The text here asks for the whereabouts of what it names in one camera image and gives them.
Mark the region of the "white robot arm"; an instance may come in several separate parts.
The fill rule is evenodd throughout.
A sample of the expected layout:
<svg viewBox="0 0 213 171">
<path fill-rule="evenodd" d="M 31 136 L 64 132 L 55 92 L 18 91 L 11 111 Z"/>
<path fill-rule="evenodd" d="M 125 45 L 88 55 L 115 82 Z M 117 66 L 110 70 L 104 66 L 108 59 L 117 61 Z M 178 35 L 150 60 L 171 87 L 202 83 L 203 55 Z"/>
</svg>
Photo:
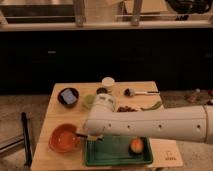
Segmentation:
<svg viewBox="0 0 213 171">
<path fill-rule="evenodd" d="M 127 135 L 213 144 L 213 106 L 115 112 L 115 98 L 98 94 L 84 122 L 89 135 Z"/>
</svg>

